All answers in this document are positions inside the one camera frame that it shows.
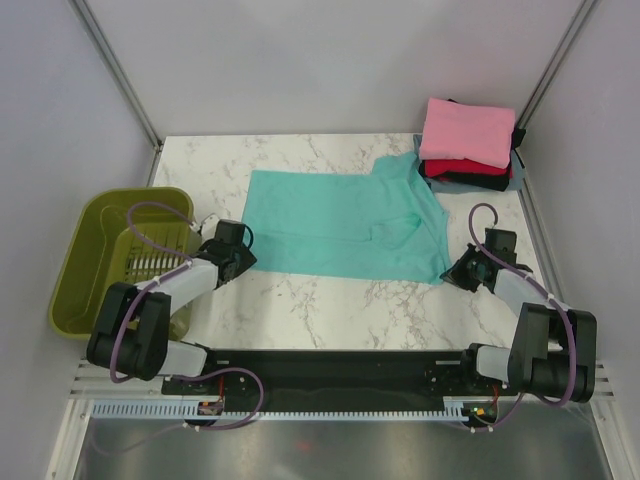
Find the teal t-shirt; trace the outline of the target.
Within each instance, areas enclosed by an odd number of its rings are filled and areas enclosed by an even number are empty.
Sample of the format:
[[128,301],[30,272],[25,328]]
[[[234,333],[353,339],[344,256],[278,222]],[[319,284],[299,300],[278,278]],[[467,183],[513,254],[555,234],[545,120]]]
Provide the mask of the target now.
[[448,214],[412,153],[368,174],[251,174],[242,220],[256,269],[437,285],[451,266]]

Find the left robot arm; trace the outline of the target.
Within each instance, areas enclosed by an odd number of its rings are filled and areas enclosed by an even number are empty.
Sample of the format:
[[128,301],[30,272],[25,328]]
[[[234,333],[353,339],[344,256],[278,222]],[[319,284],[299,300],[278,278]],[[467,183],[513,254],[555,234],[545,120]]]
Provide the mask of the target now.
[[107,369],[114,383],[158,376],[169,354],[171,317],[256,264],[254,239],[248,225],[221,220],[214,236],[176,268],[137,284],[113,283],[88,342],[88,362]]

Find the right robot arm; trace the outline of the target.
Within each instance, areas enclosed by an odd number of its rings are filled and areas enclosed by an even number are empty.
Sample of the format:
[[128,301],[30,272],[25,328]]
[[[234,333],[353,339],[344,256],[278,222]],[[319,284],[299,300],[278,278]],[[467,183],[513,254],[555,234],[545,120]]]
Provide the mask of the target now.
[[458,381],[467,392],[483,392],[493,381],[539,398],[588,402],[595,389],[597,321],[587,311],[554,300],[532,270],[517,262],[517,235],[485,230],[482,248],[470,244],[441,279],[462,290],[486,287],[517,317],[509,348],[473,343],[462,353]]

